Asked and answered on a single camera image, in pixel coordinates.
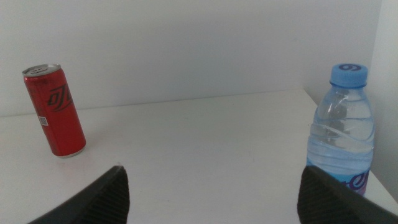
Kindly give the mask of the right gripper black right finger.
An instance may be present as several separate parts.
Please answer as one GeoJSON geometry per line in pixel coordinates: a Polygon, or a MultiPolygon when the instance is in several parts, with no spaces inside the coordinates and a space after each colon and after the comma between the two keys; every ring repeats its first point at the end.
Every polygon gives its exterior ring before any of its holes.
{"type": "Polygon", "coordinates": [[[302,172],[297,213],[301,223],[397,224],[397,215],[316,166],[307,166],[302,172]]]}

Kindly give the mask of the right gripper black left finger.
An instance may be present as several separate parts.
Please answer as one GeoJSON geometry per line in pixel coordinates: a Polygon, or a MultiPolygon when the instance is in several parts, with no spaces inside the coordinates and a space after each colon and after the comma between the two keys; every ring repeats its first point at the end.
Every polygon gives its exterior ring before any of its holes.
{"type": "Polygon", "coordinates": [[[129,184],[123,166],[114,166],[72,198],[32,223],[124,224],[130,207],[129,184]]]}

